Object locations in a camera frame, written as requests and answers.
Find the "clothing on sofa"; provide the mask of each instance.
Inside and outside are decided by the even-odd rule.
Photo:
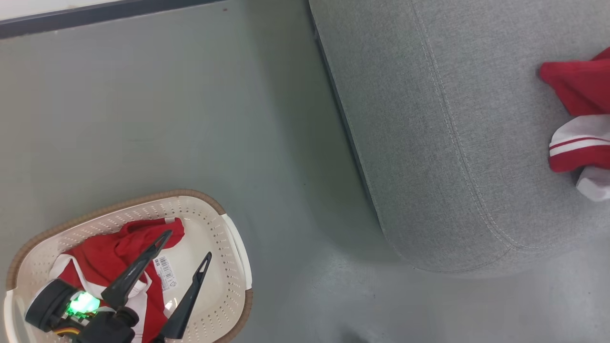
[[[594,201],[610,198],[610,48],[588,62],[544,63],[540,77],[577,116],[551,139],[551,169],[587,166],[576,188]]]
[[[72,286],[101,298],[102,291],[166,230],[172,235],[165,245],[171,248],[184,236],[179,218],[140,220],[125,224],[117,233],[93,236],[62,253],[49,276],[61,278]],[[136,282],[126,306],[133,309],[140,321],[133,327],[135,343],[151,342],[167,318],[163,313],[162,283],[152,263]]]

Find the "gray fabric upholstery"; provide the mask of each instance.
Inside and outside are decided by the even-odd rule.
[[[608,0],[310,0],[379,221],[413,266],[502,275],[610,228],[548,167],[537,77],[610,46]]]

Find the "brown basket rim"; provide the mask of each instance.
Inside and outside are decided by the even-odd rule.
[[[105,208],[98,209],[97,211],[93,211],[89,214],[82,215],[78,218],[75,218],[75,219],[72,219],[63,224],[57,225],[49,230],[46,230],[40,234],[37,234],[36,236],[34,236],[30,240],[28,240],[27,243],[25,243],[23,245],[23,247],[21,247],[21,249],[17,252],[15,257],[13,258],[13,261],[10,264],[9,271],[7,273],[7,278],[6,278],[7,291],[15,289],[17,287],[17,275],[19,274],[19,268],[21,267],[21,264],[23,263],[23,260],[26,258],[27,254],[34,247],[36,247],[39,243],[43,242],[47,238],[55,236],[56,234],[64,232],[70,228],[73,228],[74,226],[88,222],[89,220],[95,219],[97,217],[101,217],[102,215],[106,215],[106,214],[118,211],[120,209],[129,208],[132,206],[149,203],[151,201],[172,198],[172,197],[198,198],[200,200],[205,201],[212,208],[214,208],[214,210],[216,210],[218,215],[226,214],[226,211],[223,209],[222,206],[220,206],[220,204],[216,200],[214,200],[212,197],[210,197],[209,195],[207,195],[205,193],[202,193],[202,192],[199,192],[199,191],[193,190],[193,189],[175,189],[175,190],[170,190],[167,192],[155,193],[155,194],[147,195],[145,197],[127,200],[122,203],[118,203],[118,204],[110,205]],[[246,325],[246,321],[248,320],[250,311],[252,309],[253,295],[254,295],[254,292],[252,291],[252,289],[246,290],[246,294],[245,294],[246,298],[245,298],[245,303],[243,306],[242,315],[237,320],[237,323],[235,323],[235,326],[233,326],[233,328],[228,333],[226,333],[223,337],[217,339],[215,341],[215,343],[226,343],[226,342],[233,340],[237,336],[237,334],[242,330],[242,328]]]

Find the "label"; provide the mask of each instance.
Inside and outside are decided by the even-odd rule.
[[[157,275],[161,279],[163,291],[170,291],[178,287],[178,279],[176,278],[176,274],[174,274],[174,270],[171,268],[170,260],[165,256],[159,256],[152,261],[154,263],[154,268],[157,271]]]

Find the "wall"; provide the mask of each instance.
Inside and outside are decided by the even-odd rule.
[[[75,9],[112,2],[109,0],[3,0],[0,1],[0,21],[22,16]]]

